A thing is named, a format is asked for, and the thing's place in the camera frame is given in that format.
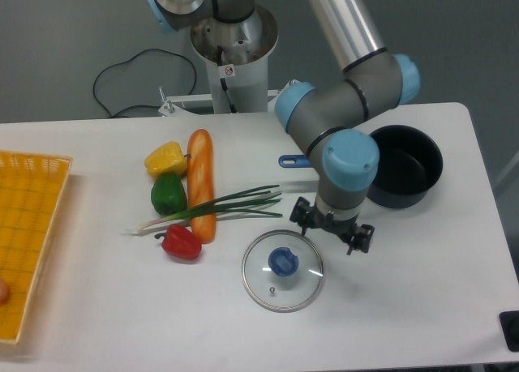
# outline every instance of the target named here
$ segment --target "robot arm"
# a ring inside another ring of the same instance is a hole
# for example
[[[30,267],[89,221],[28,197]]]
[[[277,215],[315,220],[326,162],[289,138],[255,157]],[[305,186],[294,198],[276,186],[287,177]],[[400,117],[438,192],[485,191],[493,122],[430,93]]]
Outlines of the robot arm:
[[[412,99],[419,90],[416,66],[391,56],[362,0],[310,0],[343,71],[344,81],[320,92],[309,83],[284,91],[276,113],[319,173],[314,206],[300,198],[290,220],[321,228],[367,253],[374,228],[356,220],[375,179],[379,150],[355,127]]]
[[[262,42],[261,35],[268,33],[258,31],[265,28],[267,18],[252,22],[256,13],[254,0],[148,1],[159,8],[168,25],[202,25],[194,26],[192,31],[205,35],[206,58],[212,51],[219,51],[221,56],[223,50],[228,59],[233,57],[231,62],[254,63],[262,54],[268,54],[277,40],[275,28],[275,38],[269,44]],[[320,176],[315,204],[311,206],[300,198],[290,219],[302,227],[303,233],[309,228],[324,229],[347,243],[349,253],[367,253],[374,228],[358,226],[356,220],[375,179],[380,155],[370,136],[350,128],[412,99],[419,90],[420,79],[416,66],[406,56],[387,52],[362,0],[310,3],[344,80],[325,91],[309,83],[296,83],[277,100],[275,110],[281,124]],[[214,24],[206,28],[204,22],[199,22],[207,18],[217,22],[218,33]],[[238,35],[248,38],[239,39]],[[215,36],[221,37],[219,42],[214,41]]]

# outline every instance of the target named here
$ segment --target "black cable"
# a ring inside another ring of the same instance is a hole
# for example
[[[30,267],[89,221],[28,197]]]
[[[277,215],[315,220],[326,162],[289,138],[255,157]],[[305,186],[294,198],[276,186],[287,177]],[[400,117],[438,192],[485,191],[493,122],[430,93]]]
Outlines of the black cable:
[[[178,53],[173,53],[173,52],[170,52],[169,50],[163,50],[163,49],[159,49],[159,48],[150,48],[150,49],[145,49],[141,52],[138,52],[133,58],[130,58],[129,60],[126,60],[125,62],[118,62],[116,64],[113,64],[111,66],[107,66],[103,71],[101,71],[99,73],[99,75],[96,77],[96,79],[94,80],[94,84],[93,84],[93,87],[92,87],[92,94],[94,96],[94,99],[96,100],[96,102],[103,108],[103,110],[108,114],[108,118],[129,118],[127,115],[122,115],[123,113],[125,113],[126,111],[128,110],[131,110],[131,109],[159,109],[161,107],[161,105],[132,105],[132,106],[128,106],[122,110],[119,110],[117,113],[115,114],[112,114],[110,112],[110,110],[99,100],[99,98],[97,97],[97,94],[96,94],[96,85],[97,85],[97,81],[99,80],[99,78],[108,70],[116,67],[116,66],[123,66],[125,64],[129,64],[131,62],[133,62],[138,56],[141,56],[145,53],[148,53],[148,52],[160,52],[160,53],[166,53],[166,54],[169,54],[169,55],[172,55],[172,56],[176,56],[178,58],[181,58],[182,60],[185,60],[186,62],[189,63],[189,65],[191,66],[191,68],[193,69],[193,75],[194,75],[194,79],[193,79],[193,84],[191,85],[191,89],[189,90],[188,94],[187,95],[191,95],[191,93],[193,92],[193,90],[195,89],[195,86],[196,86],[196,68],[195,68],[195,64],[193,64],[193,62],[187,58],[186,56],[182,56],[181,54],[178,54]]]
[[[219,45],[217,46],[217,49],[217,65],[223,66],[222,55],[224,53],[224,49]],[[221,89],[224,90],[225,96],[227,97],[227,103],[229,104],[230,112],[237,113],[238,111],[236,110],[236,106],[234,105],[233,100],[230,97],[229,87],[227,87],[227,82],[225,81],[225,78],[220,78],[220,84]]]

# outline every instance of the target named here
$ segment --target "gray floor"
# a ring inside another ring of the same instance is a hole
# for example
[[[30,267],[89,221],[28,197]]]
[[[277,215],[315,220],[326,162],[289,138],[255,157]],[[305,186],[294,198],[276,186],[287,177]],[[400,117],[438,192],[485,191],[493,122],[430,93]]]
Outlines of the gray floor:
[[[270,88],[293,78],[325,88],[341,78],[307,0],[257,2],[280,28],[269,61]],[[519,0],[365,2],[389,49],[407,53],[421,69],[422,90],[414,102],[457,101],[470,109],[495,183],[519,150]],[[193,59],[195,93],[206,93],[204,68],[186,32],[161,34],[144,0],[0,0],[0,122],[106,118],[92,98],[93,80],[103,68],[147,48]],[[155,105],[159,85],[167,95],[184,95],[192,76],[186,63],[152,54],[107,74],[99,97],[114,112]],[[497,202],[519,268],[517,180]]]

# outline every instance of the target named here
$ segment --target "blue lid handle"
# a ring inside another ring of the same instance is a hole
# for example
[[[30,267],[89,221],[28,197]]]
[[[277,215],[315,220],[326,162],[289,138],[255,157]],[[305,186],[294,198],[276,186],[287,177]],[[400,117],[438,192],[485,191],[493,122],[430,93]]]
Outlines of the blue lid handle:
[[[375,180],[380,152],[376,141],[355,129],[335,133],[323,149],[323,169],[342,190],[365,190]]]
[[[268,266],[280,277],[292,276],[299,267],[299,257],[290,248],[276,248],[268,256]]]

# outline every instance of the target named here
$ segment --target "green onion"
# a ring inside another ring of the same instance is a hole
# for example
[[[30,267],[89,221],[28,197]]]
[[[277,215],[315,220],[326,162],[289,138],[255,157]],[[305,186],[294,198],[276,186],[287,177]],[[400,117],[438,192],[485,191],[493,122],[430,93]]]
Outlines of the green onion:
[[[266,212],[264,210],[253,208],[280,202],[281,199],[277,197],[281,195],[281,192],[271,191],[272,188],[277,187],[279,187],[279,185],[261,186],[245,191],[240,191],[235,194],[221,196],[220,198],[201,203],[198,206],[188,208],[182,212],[177,212],[157,220],[150,220],[149,222],[139,226],[136,232],[142,232],[155,224],[162,224],[172,220],[190,220],[191,218],[196,218],[197,216],[207,216],[209,214],[241,212],[246,214],[259,214],[262,216],[273,216],[279,218],[283,215],[277,212]]]

